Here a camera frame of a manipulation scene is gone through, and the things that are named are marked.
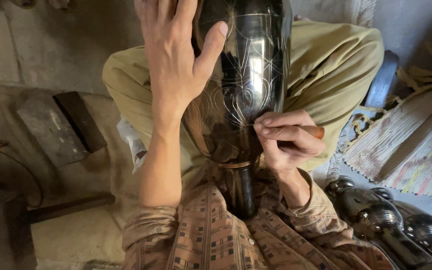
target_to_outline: brown patterned shirt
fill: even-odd
[[[123,232],[125,270],[392,270],[375,246],[353,239],[326,194],[311,188],[306,206],[289,209],[276,183],[264,185],[257,215],[242,221],[214,183],[196,188],[178,211],[141,207]]]

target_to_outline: concrete floor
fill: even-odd
[[[424,49],[425,41],[432,42],[432,0],[378,0],[373,27],[383,36],[386,50],[400,57],[400,65],[417,65],[432,69],[432,57]],[[405,95],[408,90],[394,83],[393,91]],[[341,175],[347,175],[361,187],[375,187],[362,175],[344,165]],[[405,201],[432,214],[432,197],[391,190],[396,200]]]

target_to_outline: forearm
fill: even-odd
[[[274,175],[289,208],[301,208],[308,203],[311,197],[310,186],[298,169],[275,171]]]
[[[179,111],[153,111],[153,135],[142,168],[140,203],[177,208],[182,192]]]

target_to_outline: person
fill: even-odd
[[[216,22],[195,57],[196,6],[197,0],[135,0],[145,46],[113,54],[103,70],[109,93],[148,147],[135,175],[140,205],[123,230],[125,269],[392,269],[378,248],[353,239],[307,173],[332,155],[381,66],[379,31],[293,22],[284,113],[265,113],[254,124],[271,174],[256,216],[243,221],[213,182],[181,201],[182,183],[205,160],[181,119],[210,78],[228,32]],[[326,135],[316,139],[298,125],[324,127]],[[297,148],[279,148],[278,140]]]

